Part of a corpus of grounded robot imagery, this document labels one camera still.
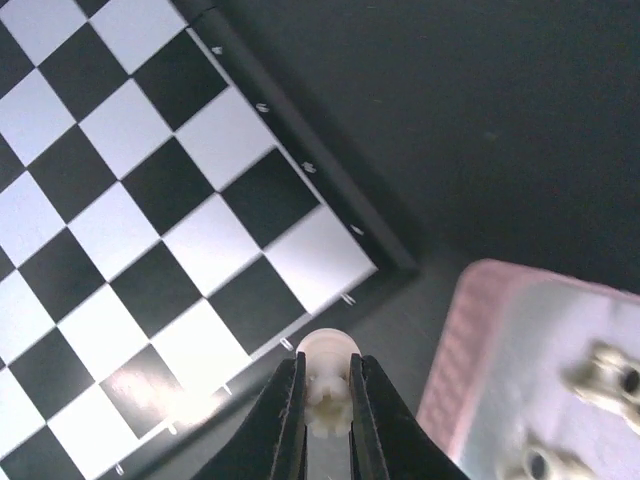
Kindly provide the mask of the white chess rook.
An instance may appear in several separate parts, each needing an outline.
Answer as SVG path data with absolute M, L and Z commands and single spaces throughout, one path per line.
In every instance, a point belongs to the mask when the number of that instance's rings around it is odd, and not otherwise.
M 305 423 L 317 438 L 349 434 L 353 421 L 350 362 L 361 352 L 345 332 L 322 328 L 306 335 L 296 353 L 305 355 Z

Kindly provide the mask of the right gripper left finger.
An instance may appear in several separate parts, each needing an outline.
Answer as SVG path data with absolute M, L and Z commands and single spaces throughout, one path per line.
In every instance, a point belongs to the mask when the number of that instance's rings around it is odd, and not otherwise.
M 305 373 L 303 353 L 283 360 L 234 436 L 193 479 L 305 479 Z

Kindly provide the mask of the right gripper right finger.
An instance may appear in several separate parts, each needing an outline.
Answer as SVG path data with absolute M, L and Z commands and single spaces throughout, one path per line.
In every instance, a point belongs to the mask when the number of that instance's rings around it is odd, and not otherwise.
M 423 431 L 373 356 L 351 356 L 350 393 L 353 479 L 468 479 Z

